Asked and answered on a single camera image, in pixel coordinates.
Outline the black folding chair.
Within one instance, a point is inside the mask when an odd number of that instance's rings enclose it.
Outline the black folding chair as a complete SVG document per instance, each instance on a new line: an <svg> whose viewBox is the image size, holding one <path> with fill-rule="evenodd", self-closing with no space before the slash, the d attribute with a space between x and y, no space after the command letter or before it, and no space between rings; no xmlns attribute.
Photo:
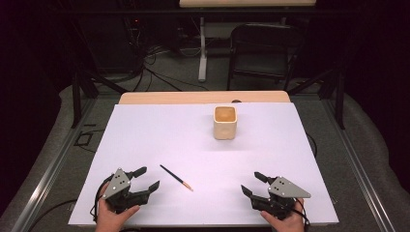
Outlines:
<svg viewBox="0 0 410 232"><path fill-rule="evenodd" d="M303 33L291 25L246 23L230 34L230 56L226 89L236 76L252 76L284 81L286 90L293 77Z"/></svg>

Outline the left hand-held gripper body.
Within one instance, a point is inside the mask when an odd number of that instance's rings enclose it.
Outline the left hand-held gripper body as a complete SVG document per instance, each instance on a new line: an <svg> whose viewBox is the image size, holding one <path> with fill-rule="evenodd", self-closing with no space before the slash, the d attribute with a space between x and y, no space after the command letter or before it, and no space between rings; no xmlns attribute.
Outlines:
<svg viewBox="0 0 410 232"><path fill-rule="evenodd" d="M118 168L102 195L102 198L117 214L135 205L145 205L149 199L149 195L143 193L144 190L130 192L132 180L127 177L126 173L122 168Z"/></svg>

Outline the white board sheet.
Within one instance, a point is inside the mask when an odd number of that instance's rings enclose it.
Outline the white board sheet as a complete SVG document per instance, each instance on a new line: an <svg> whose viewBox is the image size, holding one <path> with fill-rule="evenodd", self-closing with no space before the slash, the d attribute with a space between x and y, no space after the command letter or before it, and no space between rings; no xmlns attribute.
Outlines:
<svg viewBox="0 0 410 232"><path fill-rule="evenodd" d="M98 187L117 168L144 175L132 190L160 182L149 202L130 219L141 227L263 226L241 186L257 195L268 193L254 172L282 176L311 194L305 202L314 225L338 221L329 193L293 103L236 104L238 126L232 140L213 137L210 104L118 104L92 161L69 220L90 226ZM186 183L190 191L160 164Z"/></svg>

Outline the white desk leg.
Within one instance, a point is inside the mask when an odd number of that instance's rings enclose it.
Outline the white desk leg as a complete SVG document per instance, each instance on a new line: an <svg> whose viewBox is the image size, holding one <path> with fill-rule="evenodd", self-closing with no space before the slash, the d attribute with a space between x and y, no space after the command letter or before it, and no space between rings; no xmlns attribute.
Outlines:
<svg viewBox="0 0 410 232"><path fill-rule="evenodd" d="M207 71L207 54L206 54L206 38L205 38L205 21L204 18L200 18L200 59L198 70L198 81L206 81Z"/></svg>

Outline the black metal stand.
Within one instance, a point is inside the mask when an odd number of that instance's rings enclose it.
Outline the black metal stand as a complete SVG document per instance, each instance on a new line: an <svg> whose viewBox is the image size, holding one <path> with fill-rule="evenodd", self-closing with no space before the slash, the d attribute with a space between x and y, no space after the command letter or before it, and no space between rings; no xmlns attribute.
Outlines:
<svg viewBox="0 0 410 232"><path fill-rule="evenodd" d="M96 72L91 72L85 69L77 69L72 78L72 90L73 90L73 124L72 128L76 128L82 118L81 110L81 92L85 94L87 98L95 99L99 95L99 91L94 84L94 80L102 83L106 87L116 91L119 94L127 92L126 89L120 87L114 82L102 77Z"/></svg>
<svg viewBox="0 0 410 232"><path fill-rule="evenodd" d="M332 93L336 93L335 119L339 127L344 130L345 126L343 123L343 104L345 69L335 68L326 70L315 77L309 78L301 85L288 90L287 93L289 96L296 95L319 80L323 81L323 84L319 88L318 92L320 99L328 100L331 97Z"/></svg>

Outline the person's right hand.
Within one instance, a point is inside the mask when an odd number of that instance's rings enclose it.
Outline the person's right hand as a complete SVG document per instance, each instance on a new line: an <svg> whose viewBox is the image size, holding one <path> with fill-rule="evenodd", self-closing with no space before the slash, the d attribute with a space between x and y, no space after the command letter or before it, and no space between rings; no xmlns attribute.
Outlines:
<svg viewBox="0 0 410 232"><path fill-rule="evenodd" d="M294 205L294 211L284 220L277 219L265 211L262 211L260 215L273 226L277 232L305 232L305 224L302 217L303 209L304 199L298 198Z"/></svg>

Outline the person's left hand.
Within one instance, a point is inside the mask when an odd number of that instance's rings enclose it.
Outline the person's left hand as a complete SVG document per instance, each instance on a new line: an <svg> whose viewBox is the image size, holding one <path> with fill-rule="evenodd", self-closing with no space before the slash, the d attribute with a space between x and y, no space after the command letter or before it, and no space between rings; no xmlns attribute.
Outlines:
<svg viewBox="0 0 410 232"><path fill-rule="evenodd" d="M104 184L100 190L101 198L98 201L98 218L95 232L119 232L124 223L140 209L138 205L135 205L121 214L116 214L103 199L107 186L108 184Z"/></svg>

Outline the light wooden table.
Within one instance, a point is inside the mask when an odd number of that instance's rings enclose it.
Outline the light wooden table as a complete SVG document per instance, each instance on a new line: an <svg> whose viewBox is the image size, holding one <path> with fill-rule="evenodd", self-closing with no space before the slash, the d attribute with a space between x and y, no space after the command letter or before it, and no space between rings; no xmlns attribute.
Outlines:
<svg viewBox="0 0 410 232"><path fill-rule="evenodd" d="M284 91L202 91L125 93L120 104L195 104L231 102L290 102Z"/></svg>

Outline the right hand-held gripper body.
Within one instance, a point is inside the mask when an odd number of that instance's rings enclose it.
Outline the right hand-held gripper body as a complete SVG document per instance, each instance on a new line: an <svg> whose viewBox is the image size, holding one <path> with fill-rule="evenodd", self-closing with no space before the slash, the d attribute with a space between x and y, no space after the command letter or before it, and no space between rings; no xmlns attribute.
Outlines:
<svg viewBox="0 0 410 232"><path fill-rule="evenodd" d="M284 177L277 176L275 181L268 186L268 197L255 195L250 199L251 207L257 211L265 211L272 216L284 220L294 211L298 198L311 198L306 190L293 184Z"/></svg>

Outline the grey metal rail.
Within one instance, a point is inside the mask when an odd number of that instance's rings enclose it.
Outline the grey metal rail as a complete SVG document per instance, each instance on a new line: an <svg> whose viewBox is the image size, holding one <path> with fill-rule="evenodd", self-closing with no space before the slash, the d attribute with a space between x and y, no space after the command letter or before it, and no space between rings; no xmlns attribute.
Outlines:
<svg viewBox="0 0 410 232"><path fill-rule="evenodd" d="M352 172L364 196L364 199L380 229L380 232L396 232L381 199L376 192L371 180L358 157L358 154L350 140L346 130L343 130L336 119L336 111L329 100L322 101L322 105L335 128L339 139L341 140L344 149L346 150L346 158L351 166Z"/></svg>
<svg viewBox="0 0 410 232"><path fill-rule="evenodd" d="M95 100L85 100L83 106L80 108L80 112L83 118L79 120L76 128L69 128L66 131L64 139L61 141L58 149L53 153L53 156L48 162L48 166L44 171L42 178L38 181L36 187L27 199L24 208L18 215L17 220L14 223L11 232L28 232L29 227L36 219L44 201L46 200L61 168L67 159L67 153L72 146L75 137L79 135L81 125L85 122L86 118L92 111Z"/></svg>

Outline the black pencil with orange tip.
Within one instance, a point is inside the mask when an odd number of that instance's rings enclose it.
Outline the black pencil with orange tip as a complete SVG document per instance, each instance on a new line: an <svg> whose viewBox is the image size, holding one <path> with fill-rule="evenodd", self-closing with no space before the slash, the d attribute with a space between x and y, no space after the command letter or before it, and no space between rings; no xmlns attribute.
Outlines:
<svg viewBox="0 0 410 232"><path fill-rule="evenodd" d="M172 176L175 180L177 180L179 183L181 183L183 186L185 186L187 189L189 189L190 191L193 191L193 188L186 183L184 180L182 180L180 177L178 177L176 174L174 174L172 171L170 171L169 169L167 169L165 166L163 166L162 164L160 164L160 167L167 172L170 176Z"/></svg>

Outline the light wooden desk top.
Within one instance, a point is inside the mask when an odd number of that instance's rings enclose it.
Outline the light wooden desk top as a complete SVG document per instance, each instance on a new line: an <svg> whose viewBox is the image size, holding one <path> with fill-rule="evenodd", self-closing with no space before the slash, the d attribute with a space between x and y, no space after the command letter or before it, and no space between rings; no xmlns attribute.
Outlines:
<svg viewBox="0 0 410 232"><path fill-rule="evenodd" d="M179 0L181 8L310 7L317 0Z"/></svg>

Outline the beige square cup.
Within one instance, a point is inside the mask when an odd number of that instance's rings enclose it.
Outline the beige square cup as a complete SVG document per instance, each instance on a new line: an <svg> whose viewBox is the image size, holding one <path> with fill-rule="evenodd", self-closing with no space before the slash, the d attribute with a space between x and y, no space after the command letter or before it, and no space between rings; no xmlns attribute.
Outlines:
<svg viewBox="0 0 410 232"><path fill-rule="evenodd" d="M234 106L216 106L214 109L214 138L218 140L234 139L237 122L237 110Z"/></svg>

